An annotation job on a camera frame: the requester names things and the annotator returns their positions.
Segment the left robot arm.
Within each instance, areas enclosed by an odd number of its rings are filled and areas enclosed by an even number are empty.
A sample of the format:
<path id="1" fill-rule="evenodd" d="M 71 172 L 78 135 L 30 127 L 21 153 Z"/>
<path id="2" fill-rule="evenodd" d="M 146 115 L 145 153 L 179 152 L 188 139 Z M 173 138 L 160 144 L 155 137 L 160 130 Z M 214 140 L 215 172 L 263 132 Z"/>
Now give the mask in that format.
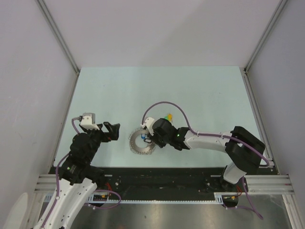
<path id="1" fill-rule="evenodd" d="M 104 188 L 104 171 L 91 165 L 101 143 L 119 139 L 120 124 L 80 125 L 70 150 L 55 168 L 56 188 L 36 229 L 69 229 L 88 197 Z"/>

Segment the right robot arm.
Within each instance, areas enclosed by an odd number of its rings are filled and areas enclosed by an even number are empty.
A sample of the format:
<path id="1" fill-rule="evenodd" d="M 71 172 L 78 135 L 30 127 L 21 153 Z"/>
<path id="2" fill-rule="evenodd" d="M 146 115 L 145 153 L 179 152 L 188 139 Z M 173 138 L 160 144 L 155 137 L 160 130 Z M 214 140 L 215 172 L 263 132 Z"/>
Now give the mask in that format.
<path id="1" fill-rule="evenodd" d="M 148 117 L 142 127 L 148 138 L 158 147 L 170 145 L 176 150 L 209 149 L 226 153 L 231 163 L 223 170 L 219 186 L 232 191 L 248 173 L 256 173 L 260 167 L 265 144 L 241 126 L 225 133 L 196 133 L 190 127 L 175 128 L 165 118 Z"/>

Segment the black key tag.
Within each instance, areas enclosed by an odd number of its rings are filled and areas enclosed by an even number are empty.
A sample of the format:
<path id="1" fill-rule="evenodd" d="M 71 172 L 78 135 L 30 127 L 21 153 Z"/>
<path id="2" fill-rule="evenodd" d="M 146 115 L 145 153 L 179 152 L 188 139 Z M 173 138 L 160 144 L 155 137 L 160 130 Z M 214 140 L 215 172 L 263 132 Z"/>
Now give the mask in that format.
<path id="1" fill-rule="evenodd" d="M 152 143 L 152 140 L 150 140 L 150 139 L 148 139 L 148 138 L 145 138 L 143 141 L 146 142 L 146 143 L 148 143 L 148 144 L 151 144 L 151 143 Z"/>

